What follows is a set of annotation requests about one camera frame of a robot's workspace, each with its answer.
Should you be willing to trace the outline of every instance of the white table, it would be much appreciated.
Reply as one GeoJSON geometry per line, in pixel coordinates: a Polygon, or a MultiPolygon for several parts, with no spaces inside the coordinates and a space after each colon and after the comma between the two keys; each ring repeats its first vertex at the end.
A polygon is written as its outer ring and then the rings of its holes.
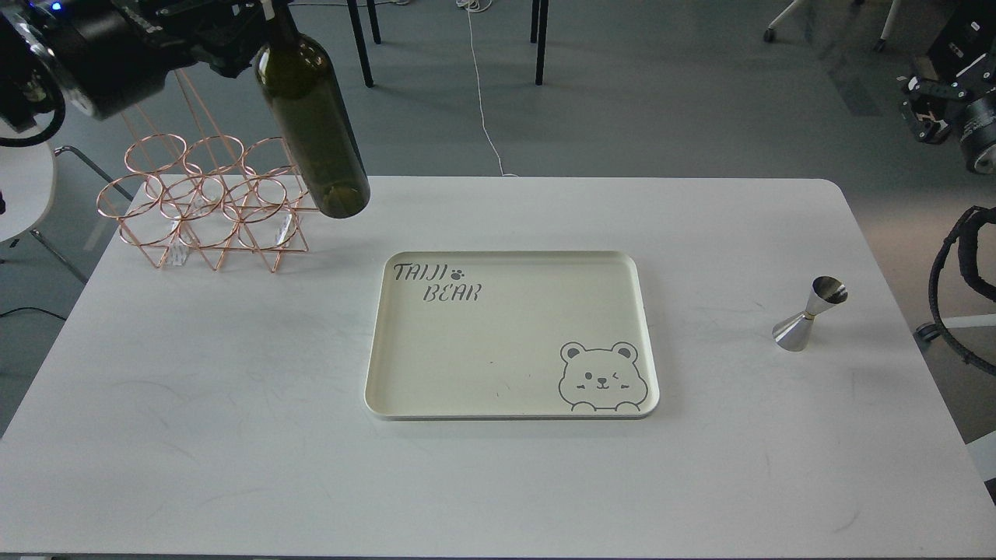
{"type": "Polygon", "coordinates": [[[309,217],[312,252],[277,274],[251,255],[153,270],[113,243],[0,440],[0,552],[996,554],[996,508],[831,183],[372,187],[357,217],[309,217]],[[490,249],[628,253],[657,410],[374,417],[383,263],[490,249]],[[824,274],[849,300],[805,352],[781,350],[772,326],[824,274]]]}

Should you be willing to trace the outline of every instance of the caster wheel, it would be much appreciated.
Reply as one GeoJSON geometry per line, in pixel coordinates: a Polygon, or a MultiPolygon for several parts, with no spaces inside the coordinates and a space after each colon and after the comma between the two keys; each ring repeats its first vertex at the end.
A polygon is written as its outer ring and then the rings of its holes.
{"type": "Polygon", "coordinates": [[[934,323],[924,323],[919,327],[916,327],[916,330],[913,331],[913,334],[916,335],[917,340],[926,343],[939,337],[940,329],[938,329],[937,325],[935,325],[934,323]]]}

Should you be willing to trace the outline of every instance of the bear ear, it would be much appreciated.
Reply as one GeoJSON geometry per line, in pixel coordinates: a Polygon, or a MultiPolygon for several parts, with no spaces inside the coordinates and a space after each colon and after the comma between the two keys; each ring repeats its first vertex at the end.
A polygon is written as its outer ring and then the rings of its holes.
{"type": "Polygon", "coordinates": [[[569,342],[565,344],[563,348],[561,348],[561,359],[564,360],[565,362],[570,362],[575,358],[575,356],[585,351],[586,351],[585,347],[581,346],[581,344],[576,342],[569,342]]]}
{"type": "Polygon", "coordinates": [[[631,362],[636,362],[636,347],[628,342],[617,342],[613,345],[613,352],[627,358],[631,362]]]}

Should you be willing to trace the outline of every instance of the serving tray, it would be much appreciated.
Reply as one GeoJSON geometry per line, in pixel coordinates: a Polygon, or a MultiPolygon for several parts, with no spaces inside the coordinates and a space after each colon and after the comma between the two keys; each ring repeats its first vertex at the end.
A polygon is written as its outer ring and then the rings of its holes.
{"type": "Polygon", "coordinates": [[[611,251],[405,252],[384,266],[367,406],[391,419],[642,418],[636,267],[611,251]]]}

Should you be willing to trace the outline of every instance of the bottle neck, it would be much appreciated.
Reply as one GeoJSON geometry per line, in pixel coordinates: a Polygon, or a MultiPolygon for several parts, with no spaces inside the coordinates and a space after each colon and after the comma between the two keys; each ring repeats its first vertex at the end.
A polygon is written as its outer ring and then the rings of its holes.
{"type": "Polygon", "coordinates": [[[287,0],[263,0],[262,3],[270,46],[274,48],[296,46],[301,40],[301,32],[294,24],[287,0]]]}

